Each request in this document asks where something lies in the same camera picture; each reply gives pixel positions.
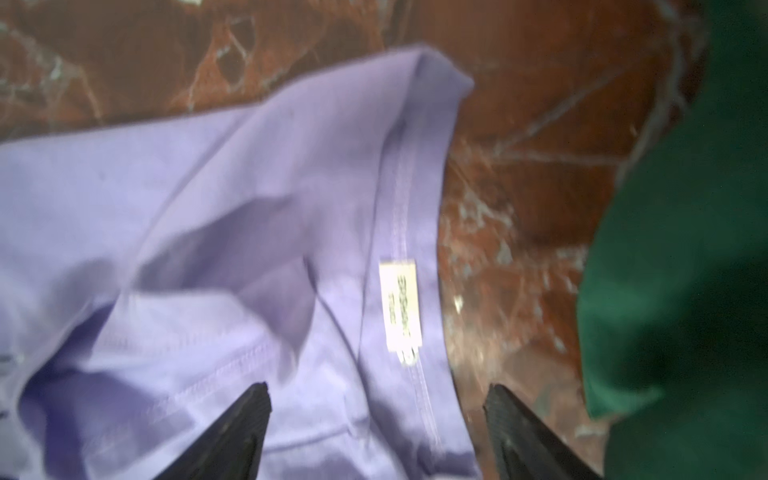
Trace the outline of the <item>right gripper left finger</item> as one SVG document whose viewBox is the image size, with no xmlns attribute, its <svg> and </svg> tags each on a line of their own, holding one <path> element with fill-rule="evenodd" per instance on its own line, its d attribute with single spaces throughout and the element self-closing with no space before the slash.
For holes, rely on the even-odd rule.
<svg viewBox="0 0 768 480">
<path fill-rule="evenodd" d="M 251 385 L 157 480 L 251 480 L 272 412 L 268 386 Z"/>
</svg>

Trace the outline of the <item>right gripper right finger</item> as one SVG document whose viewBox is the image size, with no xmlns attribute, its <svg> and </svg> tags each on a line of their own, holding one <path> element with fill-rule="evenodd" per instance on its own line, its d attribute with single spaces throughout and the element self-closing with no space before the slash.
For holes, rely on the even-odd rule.
<svg viewBox="0 0 768 480">
<path fill-rule="evenodd" d="M 501 479 L 601 479 L 506 386 L 492 384 L 483 409 Z"/>
</svg>

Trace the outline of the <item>purple t-shirt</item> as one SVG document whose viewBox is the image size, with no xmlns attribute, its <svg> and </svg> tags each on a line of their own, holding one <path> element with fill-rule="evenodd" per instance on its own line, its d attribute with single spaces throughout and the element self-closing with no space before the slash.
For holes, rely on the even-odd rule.
<svg viewBox="0 0 768 480">
<path fill-rule="evenodd" d="M 477 479 L 436 249 L 472 80 L 416 46 L 1 147 L 1 475 L 155 479 L 251 385 L 254 479 Z"/>
</svg>

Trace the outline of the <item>green t-shirt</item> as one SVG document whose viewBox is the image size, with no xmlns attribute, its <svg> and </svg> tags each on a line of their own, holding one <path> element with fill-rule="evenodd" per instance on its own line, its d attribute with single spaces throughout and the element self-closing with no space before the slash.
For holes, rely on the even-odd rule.
<svg viewBox="0 0 768 480">
<path fill-rule="evenodd" d="M 767 475 L 767 5 L 704 11 L 701 90 L 624 180 L 580 285 L 609 479 Z"/>
</svg>

